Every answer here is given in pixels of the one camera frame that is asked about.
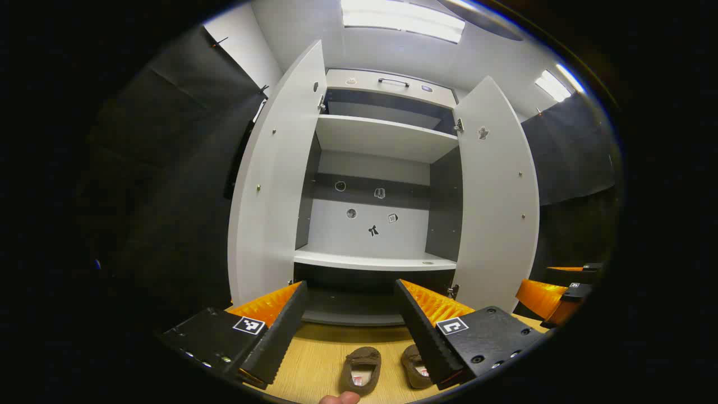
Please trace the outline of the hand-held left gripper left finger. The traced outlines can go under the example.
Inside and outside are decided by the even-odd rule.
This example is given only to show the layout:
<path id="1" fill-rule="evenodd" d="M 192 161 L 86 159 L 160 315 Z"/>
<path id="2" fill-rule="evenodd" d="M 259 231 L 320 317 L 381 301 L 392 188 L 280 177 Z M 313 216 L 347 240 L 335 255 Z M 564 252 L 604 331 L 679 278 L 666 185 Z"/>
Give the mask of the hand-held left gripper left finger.
<path id="1" fill-rule="evenodd" d="M 207 307 L 160 334 L 160 341 L 231 384 L 273 384 L 302 322 L 309 292 L 295 282 L 233 310 Z"/>

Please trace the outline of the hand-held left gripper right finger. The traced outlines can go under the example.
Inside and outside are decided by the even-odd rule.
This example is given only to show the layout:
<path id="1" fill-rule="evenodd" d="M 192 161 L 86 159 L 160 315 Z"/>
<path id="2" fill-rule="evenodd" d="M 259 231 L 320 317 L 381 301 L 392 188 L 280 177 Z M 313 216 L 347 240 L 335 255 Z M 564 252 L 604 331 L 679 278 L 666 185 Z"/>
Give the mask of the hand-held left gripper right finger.
<path id="1" fill-rule="evenodd" d="M 478 383 L 502 373 L 548 340 L 548 334 L 495 305 L 467 305 L 405 279 L 395 301 L 438 389 Z"/>

